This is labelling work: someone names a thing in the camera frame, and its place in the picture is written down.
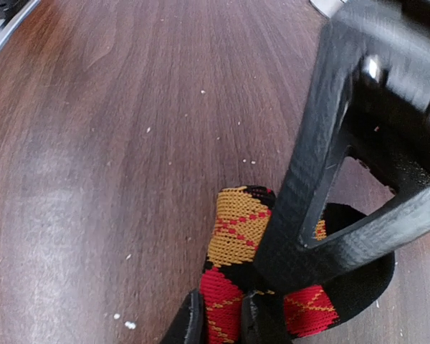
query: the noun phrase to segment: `wooden table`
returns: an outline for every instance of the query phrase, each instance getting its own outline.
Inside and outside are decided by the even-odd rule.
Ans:
[[[216,192],[280,186],[322,23],[306,0],[41,4],[0,54],[0,343],[158,342]],[[372,211],[358,169],[333,198]],[[296,343],[430,344],[430,234],[397,258],[379,308]]]

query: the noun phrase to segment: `argyle sock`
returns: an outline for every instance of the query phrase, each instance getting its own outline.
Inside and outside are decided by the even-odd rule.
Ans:
[[[254,286],[252,262],[274,201],[274,193],[261,186],[228,188],[219,194],[200,288],[208,344],[239,342],[242,298]],[[328,204],[315,228],[315,240],[363,217],[349,206]],[[320,333],[366,309],[387,288],[394,262],[392,253],[323,285],[286,295],[284,313],[291,338]]]

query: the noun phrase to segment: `wood grain surface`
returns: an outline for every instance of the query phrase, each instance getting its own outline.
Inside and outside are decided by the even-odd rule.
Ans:
[[[217,191],[280,186],[322,22],[306,0],[41,4],[0,54],[0,344],[159,341]],[[372,211],[358,169],[333,197]],[[430,234],[397,257],[379,308],[296,343],[430,344]]]

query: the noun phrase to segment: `white crumb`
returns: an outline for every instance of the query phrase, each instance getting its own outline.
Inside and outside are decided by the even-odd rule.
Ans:
[[[127,327],[129,330],[135,330],[135,328],[137,327],[135,322],[131,322],[131,321],[126,321],[124,323],[124,326]]]

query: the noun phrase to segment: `knitted fabric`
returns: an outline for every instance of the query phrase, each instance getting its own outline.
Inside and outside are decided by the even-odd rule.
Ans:
[[[207,318],[208,344],[239,343],[242,298],[254,285],[252,262],[261,241],[272,207],[274,193],[261,186],[242,186],[227,188],[220,192],[217,201],[216,223],[201,278],[200,293],[204,297]],[[346,218],[361,218],[361,215],[348,206],[331,205],[331,213],[336,216],[345,214]],[[315,228],[315,240],[327,236],[328,224],[325,217],[330,217],[333,233],[343,227],[335,225],[334,216],[324,212],[322,220]],[[388,261],[389,271],[393,272],[393,261]],[[391,273],[382,277],[386,283],[379,284],[351,312],[345,307],[337,309],[326,289],[331,291],[333,299],[343,305],[334,285],[316,285],[284,298],[284,312],[287,331],[292,338],[305,337],[320,333],[339,323],[347,321],[372,303],[385,290]],[[258,293],[273,293],[270,290]]]
[[[204,344],[241,341],[243,297],[255,290],[253,261],[274,207],[275,195],[261,186],[227,188],[219,193],[216,221],[199,292],[204,299]],[[342,204],[327,204],[314,239],[327,236],[364,215]],[[290,337],[315,335],[348,321],[376,301],[387,288],[395,267],[394,254],[284,297],[284,319]],[[186,343],[191,308],[184,302],[161,344]]]

